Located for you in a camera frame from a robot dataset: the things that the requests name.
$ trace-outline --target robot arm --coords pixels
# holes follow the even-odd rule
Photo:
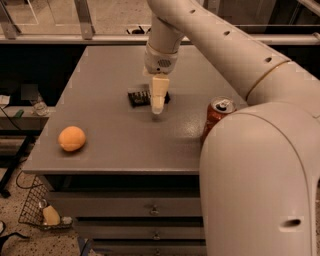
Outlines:
[[[148,3],[145,65],[162,76],[152,83],[154,97],[165,95],[185,35],[252,106],[221,120],[202,148],[208,255],[316,256],[318,79],[195,0]]]
[[[320,97],[318,79],[286,56],[205,10],[196,0],[148,3],[153,12],[145,54],[149,73],[169,74],[174,69],[185,35],[249,105],[290,102],[320,116],[319,105],[310,101],[311,95]]]

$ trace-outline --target drawer handle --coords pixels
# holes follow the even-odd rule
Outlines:
[[[150,215],[152,215],[152,216],[158,216],[158,215],[159,215],[159,211],[158,211],[156,205],[154,205],[154,206],[152,207],[152,209],[151,209],[151,211],[150,211]]]
[[[155,252],[154,255],[155,255],[155,256],[160,256],[160,255],[161,255],[160,250],[159,250],[159,249],[156,249],[156,252]]]
[[[161,239],[161,238],[160,238],[160,236],[159,236],[159,233],[156,232],[156,233],[154,234],[154,236],[153,236],[153,240],[159,241],[160,239]]]

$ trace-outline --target can lid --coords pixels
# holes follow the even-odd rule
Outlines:
[[[227,97],[217,97],[211,101],[212,108],[223,114],[230,114],[236,110],[233,100]]]

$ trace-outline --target table top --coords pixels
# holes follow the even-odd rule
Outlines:
[[[155,116],[150,106],[132,108],[128,92],[148,89],[142,75],[145,46],[89,46],[50,116],[26,173],[197,174],[207,106],[236,92],[191,45],[181,46],[170,74],[171,101]],[[73,153],[58,144],[67,126],[83,129],[86,144]]]

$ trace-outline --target wire basket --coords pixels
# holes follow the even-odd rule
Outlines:
[[[72,223],[64,224],[61,221],[59,225],[44,224],[42,209],[39,207],[39,202],[44,199],[48,189],[41,183],[38,177],[35,177],[32,183],[32,188],[29,190],[27,199],[19,216],[19,223],[28,224],[40,230],[52,229],[67,229],[71,228]]]

